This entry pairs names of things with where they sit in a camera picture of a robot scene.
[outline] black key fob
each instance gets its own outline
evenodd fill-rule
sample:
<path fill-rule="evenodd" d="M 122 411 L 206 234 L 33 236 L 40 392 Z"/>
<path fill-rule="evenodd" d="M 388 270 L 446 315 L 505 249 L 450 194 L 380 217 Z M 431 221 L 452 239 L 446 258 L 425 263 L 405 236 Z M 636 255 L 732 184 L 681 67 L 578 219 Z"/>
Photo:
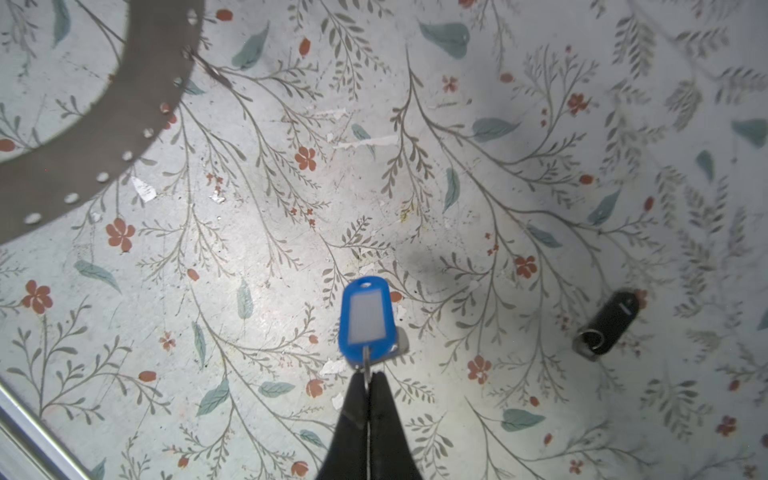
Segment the black key fob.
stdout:
<path fill-rule="evenodd" d="M 634 293 L 614 293 L 598 315 L 578 330 L 573 342 L 575 352 L 596 362 L 613 348 L 639 312 L 640 302 Z"/>

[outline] floral patterned surface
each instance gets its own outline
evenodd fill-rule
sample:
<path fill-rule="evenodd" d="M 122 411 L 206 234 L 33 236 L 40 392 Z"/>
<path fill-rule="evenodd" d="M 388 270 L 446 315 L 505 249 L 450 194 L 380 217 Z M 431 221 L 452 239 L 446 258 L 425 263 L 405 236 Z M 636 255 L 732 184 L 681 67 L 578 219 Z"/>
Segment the floral patterned surface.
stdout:
<path fill-rule="evenodd" d="M 61 65 L 39 58 L 103 79 L 116 58 L 82 52 L 124 18 L 0 8 L 10 157 L 35 115 L 53 134 L 94 99 L 74 77 L 48 93 Z M 200 55 L 231 88 L 196 69 L 126 174 L 3 246 L 0 375 L 94 478 L 311 478 L 351 373 L 339 294 L 375 274 L 411 340 L 380 368 L 425 478 L 759 478 L 766 15 L 209 2 Z M 640 316 L 582 359 L 576 329 L 622 287 Z"/>

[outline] perforated metal ring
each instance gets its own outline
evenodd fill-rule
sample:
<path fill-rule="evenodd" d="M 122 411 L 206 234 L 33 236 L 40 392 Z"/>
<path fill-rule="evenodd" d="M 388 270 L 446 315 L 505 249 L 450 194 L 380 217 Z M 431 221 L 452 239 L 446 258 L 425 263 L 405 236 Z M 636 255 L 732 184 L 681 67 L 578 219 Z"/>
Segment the perforated metal ring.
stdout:
<path fill-rule="evenodd" d="M 0 243 L 82 205 L 151 145 L 184 93 L 194 62 L 183 52 L 196 49 L 203 15 L 204 0 L 131 0 L 121 65 L 104 96 L 53 140 L 0 164 Z"/>

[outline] key tag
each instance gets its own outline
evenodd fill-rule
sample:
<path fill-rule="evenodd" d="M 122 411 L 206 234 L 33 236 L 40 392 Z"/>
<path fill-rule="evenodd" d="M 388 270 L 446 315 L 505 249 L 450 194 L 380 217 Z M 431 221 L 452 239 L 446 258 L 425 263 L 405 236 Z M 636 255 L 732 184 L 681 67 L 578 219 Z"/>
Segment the key tag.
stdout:
<path fill-rule="evenodd" d="M 339 325 L 339 350 L 356 369 L 404 352 L 402 329 L 395 327 L 389 285 L 378 276 L 364 276 L 344 289 Z"/>
<path fill-rule="evenodd" d="M 640 312 L 640 302 L 634 293 L 620 290 L 588 325 L 581 327 L 574 338 L 573 349 L 587 360 L 597 362 L 613 348 Z"/>

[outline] teal leaf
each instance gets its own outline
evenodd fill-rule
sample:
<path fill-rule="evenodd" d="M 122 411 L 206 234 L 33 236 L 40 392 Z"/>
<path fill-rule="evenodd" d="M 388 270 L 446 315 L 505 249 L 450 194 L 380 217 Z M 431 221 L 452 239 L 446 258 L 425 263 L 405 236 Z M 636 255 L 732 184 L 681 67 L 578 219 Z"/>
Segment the teal leaf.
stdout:
<path fill-rule="evenodd" d="M 545 247 L 558 248 L 563 246 L 562 243 L 558 242 L 551 233 L 539 230 L 533 225 L 528 225 L 528 231 Z"/>
<path fill-rule="evenodd" d="M 221 381 L 218 387 L 213 390 L 209 390 L 203 397 L 203 401 L 200 402 L 200 407 L 197 409 L 197 416 L 206 415 L 211 413 L 216 407 L 221 405 L 224 400 L 230 396 L 230 382 L 227 379 Z"/>
<path fill-rule="evenodd" d="M 92 480 L 104 480 L 104 473 L 106 472 L 105 464 L 107 463 L 107 459 L 101 461 L 98 465 L 93 467 L 91 470 L 91 479 Z"/>
<path fill-rule="evenodd" d="M 616 190 L 615 194 L 606 195 L 600 204 L 594 211 L 589 214 L 587 221 L 593 225 L 602 225 L 606 220 L 611 218 L 611 214 L 614 212 L 616 206 L 616 199 L 619 198 L 621 190 Z"/>
<path fill-rule="evenodd" d="M 69 10 L 64 0 L 53 0 L 53 46 L 64 40 L 64 37 L 69 33 L 69 27 L 71 20 L 69 18 Z"/>
<path fill-rule="evenodd" d="M 424 38 L 442 48 L 453 58 L 464 58 L 469 43 L 469 29 L 463 23 L 427 25 L 419 22 Z"/>
<path fill-rule="evenodd" d="M 448 191 L 445 192 L 445 206 L 442 208 L 443 212 L 445 212 L 451 205 L 456 203 L 459 194 L 462 192 L 461 184 L 458 182 L 458 174 L 456 173 L 456 170 L 449 168 L 445 171 L 445 175 L 448 178 Z"/>
<path fill-rule="evenodd" d="M 310 432 L 309 430 L 302 430 L 301 432 L 299 432 L 299 437 L 311 443 L 312 445 L 317 445 L 322 449 L 326 449 L 326 446 L 323 444 L 323 441 L 320 440 L 320 437 L 317 436 L 315 432 Z"/>
<path fill-rule="evenodd" d="M 253 299 L 250 297 L 250 288 L 244 278 L 240 288 L 237 289 L 237 315 L 243 320 L 253 315 Z"/>
<path fill-rule="evenodd" d="M 752 120 L 731 121 L 730 127 L 740 135 L 744 140 L 750 142 L 757 148 L 766 144 L 766 135 L 768 134 L 768 125 L 765 118 L 753 118 Z"/>
<path fill-rule="evenodd" d="M 270 24 L 267 23 L 261 33 L 251 35 L 243 47 L 232 57 L 232 66 L 240 70 L 247 70 L 253 67 L 261 58 L 266 43 L 266 34 L 270 30 Z"/>
<path fill-rule="evenodd" d="M 707 175 L 707 180 L 712 183 L 715 178 L 715 160 L 709 150 L 702 150 L 696 156 L 696 165 L 704 172 L 704 175 Z"/>
<path fill-rule="evenodd" d="M 518 430 L 531 428 L 542 420 L 544 420 L 542 415 L 534 415 L 520 409 L 506 409 L 504 411 L 502 428 L 507 432 L 517 432 Z"/>
<path fill-rule="evenodd" d="M 192 330 L 194 331 L 194 349 L 200 357 L 200 370 L 202 370 L 205 366 L 205 335 L 197 322 L 192 322 Z"/>
<path fill-rule="evenodd" d="M 78 260 L 74 263 L 74 268 L 77 269 L 77 271 L 80 272 L 82 276 L 101 280 L 102 282 L 111 285 L 112 288 L 120 292 L 120 287 L 118 286 L 118 282 L 115 281 L 114 276 L 112 276 L 111 273 L 104 270 L 100 266 L 96 266 L 93 263 L 88 263 L 85 260 Z"/>
<path fill-rule="evenodd" d="M 478 142 L 485 142 L 504 137 L 519 126 L 520 124 L 511 124 L 501 118 L 481 118 L 472 124 L 472 131 L 475 132 L 474 138 Z"/>
<path fill-rule="evenodd" d="M 359 124 L 352 124 L 352 133 L 355 135 L 355 138 L 358 140 L 370 140 L 371 136 L 368 135 L 368 132 L 365 128 L 361 127 Z M 368 146 L 368 150 L 371 151 L 371 155 L 373 155 L 373 159 L 376 159 L 376 151 L 373 150 L 373 145 Z"/>
<path fill-rule="evenodd" d="M 760 325 L 757 326 L 757 330 L 765 330 L 768 329 L 768 310 L 763 314 L 763 319 L 760 320 Z"/>
<path fill-rule="evenodd" d="M 281 395 L 285 395 L 295 388 L 296 386 L 285 382 L 264 382 L 259 386 L 259 393 L 271 399 L 275 399 Z"/>
<path fill-rule="evenodd" d="M 176 88 L 181 87 L 181 77 L 176 77 L 174 79 L 174 85 L 176 85 Z M 184 93 L 188 93 L 190 95 L 202 95 L 205 93 L 205 90 L 198 87 L 191 79 L 188 79 L 187 86 L 184 87 Z"/>

